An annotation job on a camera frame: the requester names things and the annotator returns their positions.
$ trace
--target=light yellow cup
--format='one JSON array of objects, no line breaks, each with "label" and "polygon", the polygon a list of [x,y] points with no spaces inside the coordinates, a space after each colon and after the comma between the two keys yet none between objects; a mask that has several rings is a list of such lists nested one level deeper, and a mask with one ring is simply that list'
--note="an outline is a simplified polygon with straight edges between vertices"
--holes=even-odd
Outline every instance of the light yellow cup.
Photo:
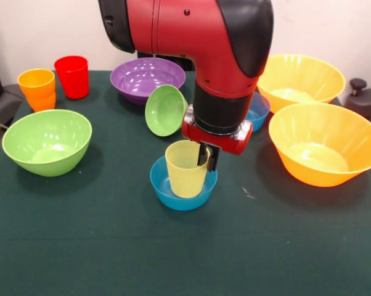
[{"label": "light yellow cup", "polygon": [[178,197],[189,199],[202,191],[208,162],[197,165],[199,147],[200,144],[196,142],[181,140],[171,144],[165,151],[169,183]]}]

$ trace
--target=purple bowl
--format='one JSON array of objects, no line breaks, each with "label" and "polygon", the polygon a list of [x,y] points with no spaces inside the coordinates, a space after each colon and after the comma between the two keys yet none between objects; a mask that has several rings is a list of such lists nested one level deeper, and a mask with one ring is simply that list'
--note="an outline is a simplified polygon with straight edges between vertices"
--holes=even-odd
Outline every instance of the purple bowl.
[{"label": "purple bowl", "polygon": [[158,57],[134,59],[118,66],[110,82],[127,100],[145,105],[149,95],[163,84],[180,88],[186,80],[184,70],[170,60]]}]

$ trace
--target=orange cup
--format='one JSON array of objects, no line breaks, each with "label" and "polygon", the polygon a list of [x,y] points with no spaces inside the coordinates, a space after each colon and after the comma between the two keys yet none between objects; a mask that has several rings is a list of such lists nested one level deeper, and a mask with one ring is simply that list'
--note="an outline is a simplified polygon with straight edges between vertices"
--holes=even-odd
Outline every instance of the orange cup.
[{"label": "orange cup", "polygon": [[31,69],[17,78],[26,101],[34,112],[55,108],[55,76],[48,69]]}]

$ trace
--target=plastic bowl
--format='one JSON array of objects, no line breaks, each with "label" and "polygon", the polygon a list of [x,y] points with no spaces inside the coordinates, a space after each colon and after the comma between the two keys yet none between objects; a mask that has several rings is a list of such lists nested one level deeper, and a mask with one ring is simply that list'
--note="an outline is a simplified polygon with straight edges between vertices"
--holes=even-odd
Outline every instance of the plastic bowl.
[{"label": "plastic bowl", "polygon": [[259,130],[265,122],[267,115],[271,109],[269,101],[255,92],[251,101],[250,109],[248,109],[246,120],[253,123],[253,132]]},{"label": "plastic bowl", "polygon": [[180,90],[162,85],[151,93],[146,103],[145,120],[150,131],[165,137],[180,129],[188,103]]},{"label": "plastic bowl", "polygon": [[344,107],[309,103],[278,111],[269,134],[287,171],[332,187],[371,169],[371,122]]},{"label": "plastic bowl", "polygon": [[271,112],[299,102],[329,103],[346,86],[342,73],[323,60],[282,54],[268,58],[258,80],[259,92],[271,103]]},{"label": "plastic bowl", "polygon": [[154,89],[163,84],[180,88],[186,81],[186,73],[170,60],[143,57],[118,66],[112,71],[110,81],[127,100],[145,105]]},{"label": "plastic bowl", "polygon": [[217,178],[217,171],[207,173],[201,193],[195,197],[183,199],[174,195],[171,190],[165,156],[160,157],[150,170],[150,181],[158,198],[168,208],[177,211],[195,210],[204,205],[217,183]]},{"label": "plastic bowl", "polygon": [[55,177],[68,173],[83,158],[92,126],[82,114],[45,110],[27,115],[6,131],[2,148],[20,167]]}]

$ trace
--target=white wall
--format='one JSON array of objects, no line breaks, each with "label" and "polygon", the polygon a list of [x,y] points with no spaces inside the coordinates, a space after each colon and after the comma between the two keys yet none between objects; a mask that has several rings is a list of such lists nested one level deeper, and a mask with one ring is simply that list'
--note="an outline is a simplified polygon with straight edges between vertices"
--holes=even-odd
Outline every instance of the white wall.
[{"label": "white wall", "polygon": [[[272,53],[315,56],[334,64],[347,80],[360,76],[371,86],[371,0],[272,2]],[[4,84],[15,83],[29,68],[53,68],[67,54],[85,56],[96,70],[112,70],[135,57],[110,44],[97,0],[0,0]]]}]

